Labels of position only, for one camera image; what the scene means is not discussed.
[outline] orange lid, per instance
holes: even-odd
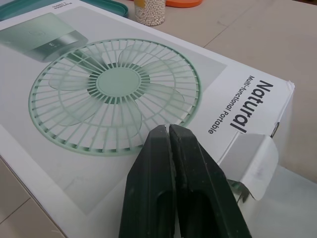
[[[202,3],[203,0],[166,0],[166,6],[173,7],[194,7]]]

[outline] fan grille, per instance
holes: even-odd
[[[135,39],[72,50],[36,79],[29,111],[50,141],[79,153],[137,152],[160,124],[188,124],[200,101],[192,65],[175,50]]]

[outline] floor tile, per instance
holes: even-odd
[[[0,159],[0,223],[28,198],[28,193]]]
[[[134,3],[118,1],[129,7],[129,18],[135,20]],[[204,0],[192,8],[166,7],[165,22],[154,28],[204,47],[257,1]]]
[[[261,0],[206,46],[295,83],[290,141],[281,164],[315,182],[316,21],[316,6],[291,0]]]
[[[30,198],[0,225],[1,238],[63,238],[57,227]]]

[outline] white beads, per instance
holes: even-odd
[[[165,20],[166,0],[143,0],[145,7],[135,5],[135,15],[137,21],[146,26],[160,25]]]

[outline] glass jar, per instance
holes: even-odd
[[[166,0],[134,0],[137,22],[157,26],[165,20]]]

